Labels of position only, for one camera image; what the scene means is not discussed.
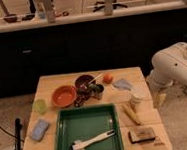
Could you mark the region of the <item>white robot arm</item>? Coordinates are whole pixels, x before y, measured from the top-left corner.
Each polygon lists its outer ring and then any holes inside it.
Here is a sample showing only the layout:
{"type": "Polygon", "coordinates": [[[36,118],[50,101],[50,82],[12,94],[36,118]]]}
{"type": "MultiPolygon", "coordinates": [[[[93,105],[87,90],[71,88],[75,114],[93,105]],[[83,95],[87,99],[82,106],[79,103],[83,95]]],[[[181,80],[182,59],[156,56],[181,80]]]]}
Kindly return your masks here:
{"type": "Polygon", "coordinates": [[[166,97],[164,90],[174,80],[187,86],[187,43],[178,42],[159,50],[152,57],[152,66],[146,81],[154,108],[159,108],[166,97]]]}

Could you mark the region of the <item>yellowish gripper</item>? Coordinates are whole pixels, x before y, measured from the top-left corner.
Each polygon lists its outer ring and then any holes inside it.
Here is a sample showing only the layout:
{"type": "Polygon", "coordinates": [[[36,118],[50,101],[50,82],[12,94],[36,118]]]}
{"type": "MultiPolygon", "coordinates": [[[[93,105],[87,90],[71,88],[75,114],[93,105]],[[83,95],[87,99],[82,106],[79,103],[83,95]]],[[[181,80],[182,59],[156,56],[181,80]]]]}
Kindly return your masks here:
{"type": "Polygon", "coordinates": [[[154,108],[160,108],[164,103],[167,95],[165,93],[165,87],[151,87],[151,95],[153,96],[154,108]]]}

